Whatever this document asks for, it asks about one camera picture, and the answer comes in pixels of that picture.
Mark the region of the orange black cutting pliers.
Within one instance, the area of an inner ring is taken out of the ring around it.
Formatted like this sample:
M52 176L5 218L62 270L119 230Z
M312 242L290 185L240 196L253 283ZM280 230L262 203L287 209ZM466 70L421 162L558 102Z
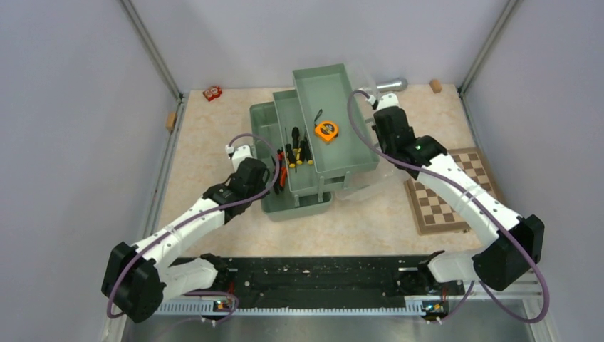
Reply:
M286 178L288 176L288 168L285 153L282 149L277 150L277 158L279 161L278 180L273 185L273 190L276 195L279 195L285 190Z

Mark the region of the black yellow screwdriver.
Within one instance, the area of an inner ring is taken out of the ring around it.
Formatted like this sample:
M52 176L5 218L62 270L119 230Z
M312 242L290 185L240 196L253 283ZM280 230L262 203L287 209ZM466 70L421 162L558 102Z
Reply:
M305 162L308 165L314 164L314 159L310 149L307 135L304 135L303 139L300 141L300 161Z
M291 169L295 169L296 168L296 158L294 155L293 146L289 142L289 139L288 139L287 128L284 128L284 133L285 133L285 154L286 154L286 159L288 161L288 167Z
M292 137L292 146L293 146L293 153L294 153L294 157L295 157L295 161L297 165L302 165L303 161L301 159L301 139L300 139L300 131L298 127L293 127L292 131L291 131L291 137Z

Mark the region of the orange tape measure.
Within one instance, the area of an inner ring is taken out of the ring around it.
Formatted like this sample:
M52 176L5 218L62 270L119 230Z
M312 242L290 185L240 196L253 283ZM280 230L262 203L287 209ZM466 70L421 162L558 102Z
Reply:
M313 120L313 131L315 136L321 141L323 141L325 144L330 144L339 136L339 127L333 121L320 121L322 114L323 110L320 109Z

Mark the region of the translucent green plastic toolbox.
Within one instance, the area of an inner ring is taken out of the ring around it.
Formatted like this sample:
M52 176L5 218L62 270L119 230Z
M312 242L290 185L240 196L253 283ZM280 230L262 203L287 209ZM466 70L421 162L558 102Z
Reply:
M273 146L285 149L285 133L292 144L291 131L298 127L300 139L308 136L314 164L303 162L288 167L284 192L274 190L261 200L261 209L274 221L298 219L327 211L335 198L363 201L399 178L394 168L366 147L350 123L372 143L372 111L362 98L356 98L353 114L347 114L347 99L353 90L363 90L376 98L394 92L380 92L375 82L358 64L340 63L293 71L292 90L277 91L267 103L249 109L253 133ZM325 144L314 134L313 120L322 109L320 121L333 121L339 136Z

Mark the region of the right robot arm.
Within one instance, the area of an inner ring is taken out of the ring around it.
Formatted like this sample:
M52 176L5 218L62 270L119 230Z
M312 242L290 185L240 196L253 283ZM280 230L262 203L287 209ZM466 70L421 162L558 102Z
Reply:
M529 269L525 260L541 259L545 225L532 214L522 217L495 199L429 135L415 137L405 111L397 106L373 114L382 151L395 166L432 190L475 232L480 249L437 252L417 275L421 290L435 294L448 281L481 281L503 291Z

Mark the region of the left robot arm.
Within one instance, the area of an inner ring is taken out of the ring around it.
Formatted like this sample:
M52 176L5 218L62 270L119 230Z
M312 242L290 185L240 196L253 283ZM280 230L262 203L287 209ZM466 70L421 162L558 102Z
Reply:
M162 303L193 290L206 289L215 295L224 292L229 277L210 261L201 257L179 265L175 261L202 237L265 197L278 178L276 167L247 157L175 221L134 244L114 246L101 285L108 298L108 318L127 316L141 323Z

